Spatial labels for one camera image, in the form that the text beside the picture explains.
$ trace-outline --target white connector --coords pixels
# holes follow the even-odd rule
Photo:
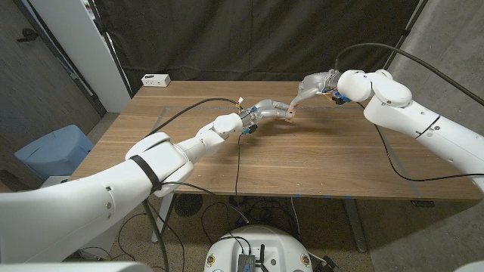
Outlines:
[[[166,87],[171,80],[168,74],[146,74],[141,81],[147,87]]]

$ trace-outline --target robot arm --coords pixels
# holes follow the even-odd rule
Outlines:
[[[416,139],[464,173],[484,172],[484,137],[413,101],[410,90],[386,70],[330,70],[309,75],[291,105],[316,94],[330,95],[337,104],[370,98],[364,111],[368,121]],[[471,180],[484,193],[484,177]]]
[[[139,141],[126,161],[79,180],[21,193],[0,194],[0,262],[62,261],[124,218],[150,194],[163,197],[214,154],[230,134],[253,130],[262,119],[286,117],[289,106],[263,100],[219,116],[195,137],[172,144],[165,133]]]

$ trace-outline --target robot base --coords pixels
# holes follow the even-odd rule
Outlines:
[[[243,237],[251,245],[251,255],[256,265],[238,267],[242,248],[236,239],[219,240],[214,243],[205,259],[205,272],[229,271],[264,271],[258,260],[263,248],[263,265],[270,272],[275,271],[312,271],[311,259],[306,248],[294,237],[274,227],[250,225],[232,231],[234,236]],[[247,242],[238,239],[244,247],[245,255],[249,253]]]

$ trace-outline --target wooden table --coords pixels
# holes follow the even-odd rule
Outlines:
[[[124,160],[128,149],[152,128],[183,108],[208,97],[244,98],[243,107],[270,98],[289,103],[297,82],[172,82],[143,87],[88,154],[71,180],[92,175]],[[191,138],[219,115],[233,113],[229,102],[211,101],[186,112],[163,131],[173,143]],[[324,97],[305,101],[292,123],[265,120],[240,139],[238,193],[358,199],[481,199],[466,178],[411,182],[390,168],[375,127],[357,104],[336,105]],[[459,171],[408,136],[383,128],[397,169],[411,178]],[[203,157],[188,183],[217,194],[234,194],[237,136]],[[176,193],[200,193],[180,186]]]

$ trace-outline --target cable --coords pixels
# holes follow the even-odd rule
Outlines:
[[[301,230],[299,228],[299,219],[297,218],[296,208],[294,208],[294,201],[292,197],[290,198],[290,204],[293,206],[294,215],[296,216],[297,233],[301,235]]]
[[[85,249],[100,249],[100,250],[104,251],[107,254],[107,256],[109,256],[110,261],[113,260],[113,256],[111,256],[111,254],[109,254],[109,252],[106,251],[106,249],[102,249],[102,248],[100,248],[98,246],[89,246],[89,247],[86,247],[86,248],[80,249],[80,250],[85,250]]]
[[[249,255],[251,255],[251,254],[252,254],[252,249],[251,249],[251,248],[252,248],[252,246],[250,246],[249,241],[247,241],[247,240],[246,240],[245,238],[243,238],[243,237],[240,237],[240,236],[227,236],[227,237],[222,237],[222,238],[218,239],[218,240],[217,240],[217,242],[218,242],[218,241],[222,241],[222,240],[226,240],[226,239],[231,239],[231,238],[235,238],[236,240],[237,240],[237,239],[242,239],[242,240],[244,240],[244,241],[245,241],[245,243],[247,243],[247,245],[249,245]]]
[[[239,155],[237,159],[237,177],[235,178],[235,196],[237,196],[237,183],[239,182],[239,170],[240,170],[240,137],[244,135],[243,133],[240,133],[239,135],[239,140],[237,141],[237,146],[239,149]]]
[[[365,109],[365,106],[361,105],[361,103],[359,102],[356,102],[358,105],[360,105],[360,107],[363,108],[363,110]],[[393,171],[400,177],[400,178],[404,178],[406,179],[407,181],[438,181],[438,180],[443,180],[443,179],[447,179],[447,178],[462,178],[462,177],[472,177],[472,176],[484,176],[484,174],[480,174],[480,173],[476,173],[476,174],[459,174],[459,175],[448,175],[448,176],[442,176],[442,177],[437,177],[437,178],[423,178],[423,179],[413,179],[413,178],[407,178],[405,177],[404,175],[400,174],[395,166],[393,165],[393,162],[392,162],[392,158],[388,152],[388,147],[386,146],[386,143],[385,143],[385,139],[383,139],[383,135],[381,134],[381,131],[380,129],[378,128],[377,125],[373,124],[375,126],[375,128],[377,129],[378,131],[378,134],[380,136],[380,139],[381,139],[381,142],[383,143],[383,147],[385,148],[385,153],[386,153],[386,157],[388,158],[388,162],[390,163],[390,166],[392,166],[392,169]]]
[[[181,245],[181,255],[183,256],[183,263],[182,263],[183,265],[181,266],[181,272],[185,271],[185,246],[183,245],[182,239],[180,239],[180,236],[178,234],[176,234],[175,230],[173,230],[173,228],[170,227],[166,223],[166,221],[163,220],[163,218],[161,218],[161,215],[157,212],[157,210],[155,209],[154,205],[151,204],[151,202],[149,202],[149,201],[147,201],[147,203],[154,210],[154,213],[156,213],[158,215],[158,218],[173,232],[173,234],[175,234],[176,239],[180,242],[180,245]]]
[[[150,221],[150,224],[151,224],[151,227],[153,228],[154,234],[157,237],[158,246],[160,246],[161,255],[163,257],[163,264],[164,264],[164,267],[165,267],[165,271],[169,271],[168,255],[166,254],[165,243],[163,242],[163,238],[161,237],[161,232],[158,230],[157,223],[154,220],[153,213],[151,212],[150,206],[148,205],[148,198],[143,200],[143,202],[141,204],[143,205],[143,209],[146,211],[146,215],[148,216],[148,220]]]
[[[340,57],[341,57],[341,55],[345,54],[347,51],[350,51],[350,50],[352,50],[354,48],[368,47],[368,46],[389,49],[391,51],[394,51],[396,53],[399,53],[399,54],[401,54],[403,56],[408,57],[409,59],[413,60],[414,62],[419,63],[421,66],[426,67],[427,69],[429,69],[430,71],[432,71],[433,73],[435,73],[436,75],[438,75],[441,79],[444,79],[446,82],[448,82],[452,86],[456,87],[459,91],[462,91],[468,97],[472,98],[474,101],[476,101],[477,103],[479,103],[482,106],[484,106],[484,100],[481,97],[477,96],[472,91],[469,91],[464,86],[462,86],[459,83],[457,83],[454,79],[451,79],[450,77],[448,77],[444,73],[440,72],[434,66],[428,64],[427,62],[421,60],[418,57],[415,57],[414,55],[412,55],[410,53],[407,53],[407,52],[403,51],[402,49],[394,48],[393,46],[390,46],[390,45],[384,45],[384,44],[380,44],[380,43],[376,43],[376,42],[365,42],[365,43],[360,43],[360,44],[356,44],[356,45],[350,45],[349,47],[344,48],[342,51],[340,51],[338,53],[338,55],[336,56],[336,60],[334,61],[334,69],[335,70],[338,70],[338,68],[339,68],[338,66],[340,64]]]
[[[206,232],[205,230],[205,225],[203,224],[203,216],[205,215],[206,211],[208,211],[208,209],[210,209],[212,206],[215,206],[217,204],[222,204],[225,206],[225,209],[227,211],[227,224],[228,224],[228,232],[232,235],[230,229],[231,229],[231,225],[230,225],[230,222],[228,220],[228,207],[230,206],[233,210],[235,210],[236,212],[238,212],[240,214],[240,216],[242,216],[242,218],[245,220],[245,222],[249,223],[249,219],[247,219],[247,217],[241,212],[239,211],[238,209],[236,209],[235,207],[233,207],[232,205],[227,205],[226,203],[223,203],[223,202],[215,202],[213,204],[211,204],[210,206],[206,207],[205,210],[203,211],[202,213],[202,216],[200,217],[200,223],[202,224],[202,229],[203,229],[203,232],[205,233],[205,236],[206,238],[209,240],[210,242],[210,245],[213,245],[213,242],[212,240],[210,239],[209,237],[209,234]],[[242,252],[244,252],[244,248],[242,246],[242,244],[239,242],[240,244],[240,247],[242,247]]]
[[[123,256],[128,256],[128,255],[127,255],[126,253],[121,254],[121,255],[118,255],[118,256],[116,256],[116,257],[113,257],[113,259],[112,259],[111,261],[114,261],[114,259],[119,258],[119,257],[123,257]]]
[[[286,231],[288,233],[291,232],[291,235],[292,236],[294,236],[299,241],[301,241],[301,236],[300,236],[300,234],[297,231],[296,219],[294,219],[294,217],[291,215],[291,213],[288,212],[288,209],[284,209],[283,206],[277,200],[275,200],[275,204],[277,204],[277,205],[272,207],[273,209],[279,209],[279,210],[281,210],[287,216],[287,219],[288,219],[287,222],[288,222],[289,229],[284,229],[281,225],[278,225],[278,224],[275,224],[274,222],[268,221],[268,219],[264,216],[264,215],[266,215],[269,212],[272,213],[272,214],[274,213],[268,207],[268,203],[267,203],[267,201],[265,201],[265,197],[257,197],[255,199],[257,199],[257,201],[254,204],[251,205],[251,204],[247,203],[247,205],[250,207],[250,209],[248,209],[248,211],[246,211],[246,213],[250,217],[252,217],[251,218],[251,221],[253,223],[269,224],[269,225],[274,226],[274,227],[276,227],[276,228],[278,228],[280,230],[284,230],[284,231]],[[263,206],[258,207],[257,206],[257,204],[259,204],[261,202],[265,203],[265,207],[263,207]],[[254,218],[253,217],[253,215],[252,215],[253,209],[260,209],[261,210],[261,212],[259,213],[260,219],[257,219],[257,218]]]
[[[139,215],[146,215],[146,213],[138,213],[137,215],[133,215],[132,217],[128,218],[128,220],[126,220],[126,221],[125,221],[125,222],[124,222],[124,223],[121,225],[121,228],[120,228],[120,229],[119,229],[119,231],[118,231],[118,246],[119,246],[119,249],[121,249],[121,251],[122,251],[124,254],[128,255],[129,257],[131,257],[131,258],[133,259],[133,261],[136,261],[136,258],[135,258],[133,255],[131,255],[131,254],[129,254],[128,252],[126,252],[126,251],[123,249],[123,247],[121,246],[121,241],[120,241],[120,240],[121,240],[121,231],[123,231],[124,226],[125,226],[125,225],[126,225],[126,224],[127,224],[129,221],[130,221],[130,220],[132,220],[133,218],[135,218],[135,217],[137,217],[137,216],[139,216]]]
[[[195,189],[198,189],[198,190],[201,190],[205,193],[208,193],[208,194],[211,194],[213,196],[216,196],[216,194],[214,192],[211,192],[207,189],[203,189],[202,187],[198,187],[197,185],[193,185],[193,184],[188,184],[188,183],[185,183],[185,182],[177,182],[177,181],[167,181],[167,182],[163,182],[161,183],[162,185],[163,184],[180,184],[180,185],[185,185],[185,186],[189,186],[189,187],[193,187]]]
[[[324,265],[327,264],[326,260],[324,260],[323,258],[321,257],[318,257],[317,255],[315,254],[312,254],[311,252],[308,251],[308,253],[313,257],[313,258],[317,258],[319,261],[322,261]]]
[[[161,128],[163,128],[165,125],[168,125],[171,121],[175,120],[178,116],[180,116],[181,114],[183,113],[186,113],[187,111],[195,108],[196,106],[200,105],[200,104],[203,104],[205,102],[208,102],[208,101],[214,101],[214,100],[221,100],[221,101],[228,101],[230,103],[233,103],[235,105],[238,105],[237,102],[231,100],[231,99],[227,99],[227,98],[220,98],[220,97],[214,97],[214,98],[208,98],[206,100],[202,100],[198,103],[195,103],[187,108],[185,108],[184,110],[182,110],[181,112],[179,113],[176,113],[172,118],[168,119],[166,122],[164,122],[163,124],[161,124],[160,126],[158,126],[157,128],[155,128],[153,131],[151,131],[150,133],[148,133],[146,136],[144,136],[145,138],[156,133],[157,131],[159,131]]]

